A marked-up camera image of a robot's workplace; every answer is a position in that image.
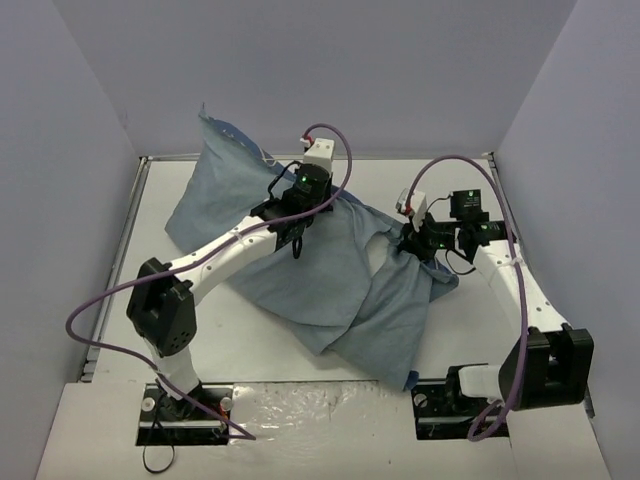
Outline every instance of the mounting plate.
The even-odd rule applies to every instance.
[[[197,399],[220,413],[221,402],[223,406],[230,404],[232,395],[230,385],[202,385]],[[225,437],[226,424],[190,406],[181,408],[179,404],[157,385],[147,385],[140,406],[136,445],[226,445],[229,442]]]
[[[464,411],[453,411],[446,398],[444,380],[420,380],[411,390],[413,417],[418,440],[459,440],[467,438],[471,422],[484,410],[483,399],[470,401]],[[480,429],[488,428],[499,410],[487,417]],[[506,424],[493,437],[508,437]]]

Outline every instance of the white enclosure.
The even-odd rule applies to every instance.
[[[272,153],[317,121],[360,156],[495,150],[534,274],[595,338],[610,473],[637,476],[637,0],[4,0],[0,65],[1,478],[35,476],[79,378],[64,320],[107,282],[136,156],[199,151],[203,102]]]
[[[409,183],[424,160],[354,163],[350,191],[392,215],[396,195],[384,191],[385,185]],[[486,160],[480,164],[490,172]],[[181,256],[163,228],[194,167],[193,158],[146,163],[148,175],[132,215],[133,228],[124,239],[123,279],[135,276],[151,245],[158,259]],[[342,176],[346,162],[334,162],[333,167]],[[450,162],[430,173],[424,186],[434,196],[477,186],[487,197],[483,206],[491,218],[501,218],[489,186],[475,169]],[[445,217],[447,205],[434,205],[433,213]],[[367,250],[371,263],[380,257],[380,263],[384,261],[385,248]],[[144,352],[144,342],[133,334],[125,313],[127,293],[115,296],[101,336]],[[514,412],[508,419],[509,438],[417,441],[410,392],[372,381],[333,352],[310,354],[280,318],[250,304],[228,285],[212,290],[196,315],[198,334],[189,345],[194,367],[203,382],[233,383],[233,420],[257,441],[178,448],[166,478],[205,480],[214,469],[216,475],[234,480],[350,480],[362,473],[370,480],[416,474],[431,480],[610,479],[582,405]],[[516,337],[487,280],[479,274],[462,277],[460,286],[433,302],[425,314],[413,368],[421,378],[441,378],[452,364],[498,363]],[[134,439],[144,385],[153,381],[152,372],[140,361],[110,351],[99,352],[87,377],[89,372],[91,383],[68,385],[64,391],[37,480],[148,478],[142,448]],[[150,458],[155,453],[158,460],[168,453],[150,450]],[[102,469],[109,458],[118,461]]]

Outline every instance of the screw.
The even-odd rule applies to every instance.
[[[233,408],[233,400],[231,400],[229,397],[223,397],[222,400],[220,400],[220,408],[224,412],[230,412]]]
[[[146,397],[144,400],[142,400],[142,411],[149,413],[151,411],[153,411],[153,409],[156,406],[156,401],[151,398],[151,397]]]
[[[427,396],[424,393],[418,393],[415,397],[413,397],[413,404],[416,407],[426,406],[427,405]]]

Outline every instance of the blue towel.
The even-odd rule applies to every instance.
[[[165,230],[180,250],[196,250],[237,225],[266,198],[282,166],[233,125],[200,114],[204,146],[184,196]],[[276,195],[292,184],[285,175]],[[370,378],[411,388],[411,370],[429,302],[458,285],[446,268],[398,252],[401,224],[344,192],[332,212],[316,216],[302,255],[283,248],[228,283],[252,303],[287,321],[312,353],[335,351]],[[366,246],[384,235],[387,256],[375,272]]]

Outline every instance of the blue cloth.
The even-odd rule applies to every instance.
[[[237,225],[264,200],[267,185],[283,168],[269,163],[271,157],[233,125],[209,118],[204,110],[200,119],[203,150],[165,227],[185,253]],[[285,175],[274,193],[289,188],[292,178]],[[314,354],[335,351],[393,388],[411,388],[418,378],[411,368],[429,302],[455,288],[458,277],[398,252],[402,225],[353,195],[344,192],[333,206],[305,232],[298,260],[283,248],[228,283],[285,319]],[[387,257],[372,274],[365,249],[376,234],[388,241]]]

